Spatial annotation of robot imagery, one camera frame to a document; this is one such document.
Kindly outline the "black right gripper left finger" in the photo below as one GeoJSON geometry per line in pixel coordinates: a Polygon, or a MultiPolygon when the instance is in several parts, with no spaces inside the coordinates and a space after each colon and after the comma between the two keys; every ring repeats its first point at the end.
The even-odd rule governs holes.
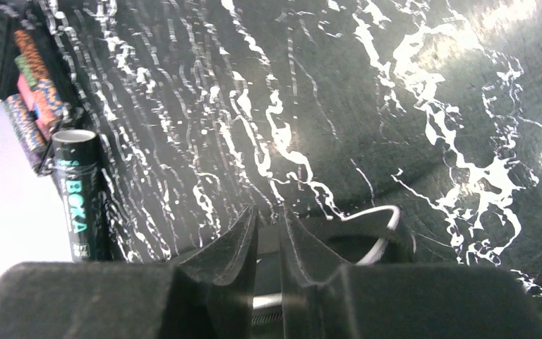
{"type": "Polygon", "coordinates": [[[0,277],[0,338],[249,338],[258,211],[169,262],[20,263],[0,277]]]}

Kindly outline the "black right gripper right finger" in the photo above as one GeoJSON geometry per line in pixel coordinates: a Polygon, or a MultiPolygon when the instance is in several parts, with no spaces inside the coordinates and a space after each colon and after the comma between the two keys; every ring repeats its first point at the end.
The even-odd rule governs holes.
{"type": "Polygon", "coordinates": [[[279,219],[285,338],[542,338],[531,298],[494,267],[355,265],[290,210],[279,219]]]}

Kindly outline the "black shuttlecock tube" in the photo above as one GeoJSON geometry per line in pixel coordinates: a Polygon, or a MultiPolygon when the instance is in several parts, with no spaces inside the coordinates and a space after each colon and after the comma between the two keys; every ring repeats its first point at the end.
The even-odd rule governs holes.
{"type": "Polygon", "coordinates": [[[84,129],[58,131],[52,146],[72,260],[107,260],[97,134],[84,129]]]}

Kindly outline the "black poker chip case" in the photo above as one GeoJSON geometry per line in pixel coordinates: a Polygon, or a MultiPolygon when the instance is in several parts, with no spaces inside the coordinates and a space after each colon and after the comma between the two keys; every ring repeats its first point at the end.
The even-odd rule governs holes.
{"type": "Polygon", "coordinates": [[[52,134],[79,129],[85,110],[55,33],[50,1],[0,1],[0,101],[39,177],[80,171],[52,134]]]}

